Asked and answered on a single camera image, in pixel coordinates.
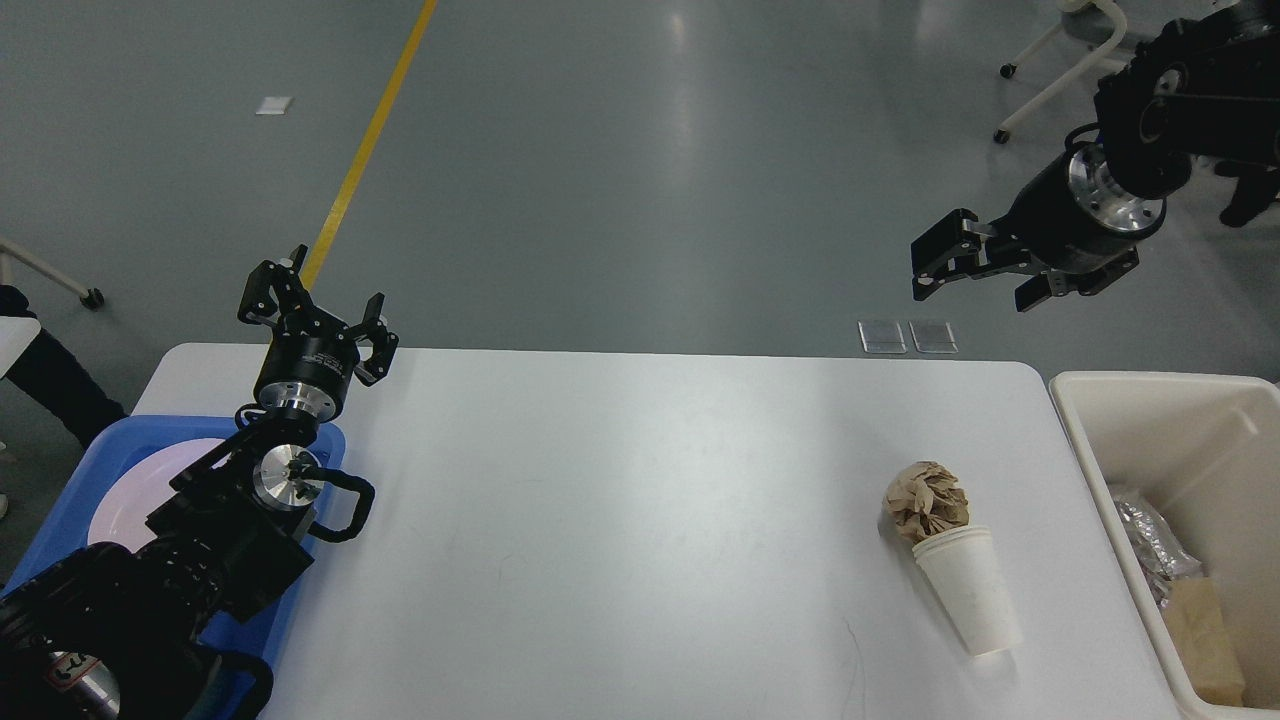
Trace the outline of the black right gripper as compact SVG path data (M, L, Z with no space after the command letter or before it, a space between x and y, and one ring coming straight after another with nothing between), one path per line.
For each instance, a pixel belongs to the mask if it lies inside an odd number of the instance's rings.
M988 223L965 208L950 211L911 242L911 296L923 302L943 286L1007 270L1029 278L1015 309L1078 292L1094 295L1134 269L1137 245L1160 231L1165 199L1130 193L1114 178L1100 145L1073 145Z

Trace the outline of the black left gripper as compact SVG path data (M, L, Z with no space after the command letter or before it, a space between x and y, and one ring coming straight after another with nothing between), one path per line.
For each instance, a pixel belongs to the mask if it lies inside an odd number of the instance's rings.
M361 322L347 331L314 334L321 328L320 309L300 278L307 252L301 243L285 259L264 260L252 269L237 319L274 334L253 386L256 402L333 421L346 409L353 374L365 387L387 378L399 336L383 316L384 293L371 296ZM360 359L357 346L364 341L369 355Z

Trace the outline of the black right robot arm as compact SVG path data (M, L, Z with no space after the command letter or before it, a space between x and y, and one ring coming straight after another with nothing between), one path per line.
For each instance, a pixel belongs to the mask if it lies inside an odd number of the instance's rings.
M1235 1L1170 20L1102 77L1094 119L991 222L957 208L911 242L911 295L1019 274L1016 310L1094 296L1137 268L1169 196L1198 159L1236 186L1220 222L1242 228L1277 204L1277 4Z

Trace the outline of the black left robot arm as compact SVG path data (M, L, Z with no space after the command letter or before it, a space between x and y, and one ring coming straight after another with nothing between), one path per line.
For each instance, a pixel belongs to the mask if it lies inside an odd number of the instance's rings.
M265 659L200 637L218 614L247 623L314 564L306 537L353 539L375 501L362 477L310 451L352 379L385 378L399 338L375 293L349 324L317 306L308 250L248 275L238 318L271 331L236 432L177 473L138 550L87 544L3 598L5 719L256 719L273 694Z

